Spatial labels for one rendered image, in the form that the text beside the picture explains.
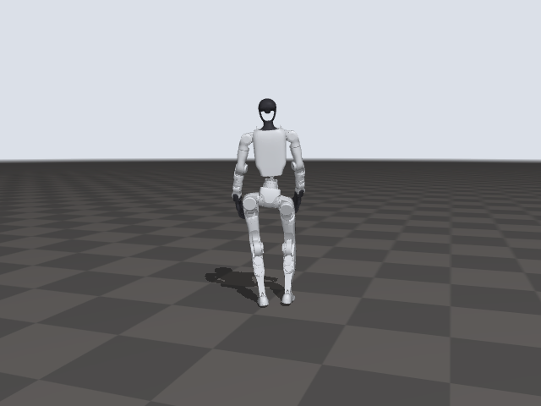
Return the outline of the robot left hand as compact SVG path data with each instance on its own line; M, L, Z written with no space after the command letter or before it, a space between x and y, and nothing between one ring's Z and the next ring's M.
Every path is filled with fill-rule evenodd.
M233 201L235 201L235 203L236 203L236 208L237 208L237 211L238 211L238 215L242 219L245 219L244 211L243 211L243 202L241 201L241 199L242 199L242 196L240 198L238 198L237 194L233 195Z

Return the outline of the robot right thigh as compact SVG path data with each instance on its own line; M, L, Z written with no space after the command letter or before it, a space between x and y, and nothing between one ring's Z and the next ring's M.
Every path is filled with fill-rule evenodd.
M281 224L284 232L284 255L292 255L292 243L295 243L295 209L292 198L280 195L278 210L281 215Z

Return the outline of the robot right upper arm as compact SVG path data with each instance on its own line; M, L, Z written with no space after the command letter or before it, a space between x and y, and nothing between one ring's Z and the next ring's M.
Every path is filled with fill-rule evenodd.
M299 143L298 135L295 131L284 130L286 134L287 141L291 142L290 150L292 153L293 161L291 162L291 167L293 171L303 169L303 159L302 151Z

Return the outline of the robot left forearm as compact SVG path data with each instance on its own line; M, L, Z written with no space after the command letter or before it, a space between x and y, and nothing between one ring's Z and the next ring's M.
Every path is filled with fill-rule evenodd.
M237 166L237 164L236 164ZM236 172L236 167L235 167L235 170L234 170L234 175L233 175L233 186L232 186L232 198L233 198L233 195L234 194L237 194L238 195L238 198L241 197L242 195L242 187L243 187L243 179L244 179L244 175L242 173L237 173Z

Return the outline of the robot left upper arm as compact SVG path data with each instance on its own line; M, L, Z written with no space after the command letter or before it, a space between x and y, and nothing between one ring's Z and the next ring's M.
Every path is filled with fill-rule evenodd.
M243 134L238 147L238 163L236 166L237 173L246 173L248 171L248 164L246 160L249 153L248 145L253 142L254 132Z

